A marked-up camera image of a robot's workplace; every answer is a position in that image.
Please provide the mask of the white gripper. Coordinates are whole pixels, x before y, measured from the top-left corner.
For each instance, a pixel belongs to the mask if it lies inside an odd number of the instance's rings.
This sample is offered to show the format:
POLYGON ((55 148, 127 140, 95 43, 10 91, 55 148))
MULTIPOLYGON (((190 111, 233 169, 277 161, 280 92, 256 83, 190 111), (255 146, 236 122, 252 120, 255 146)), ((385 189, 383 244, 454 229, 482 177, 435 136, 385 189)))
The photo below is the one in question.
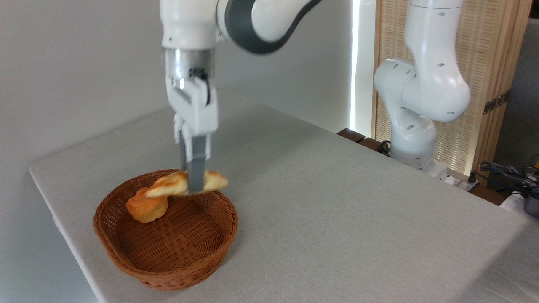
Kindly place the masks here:
POLYGON ((200 77, 165 80, 173 118, 175 144, 180 151, 180 169, 188 172, 189 193, 204 188, 206 161, 209 157, 210 134, 218 128, 217 92, 200 77))

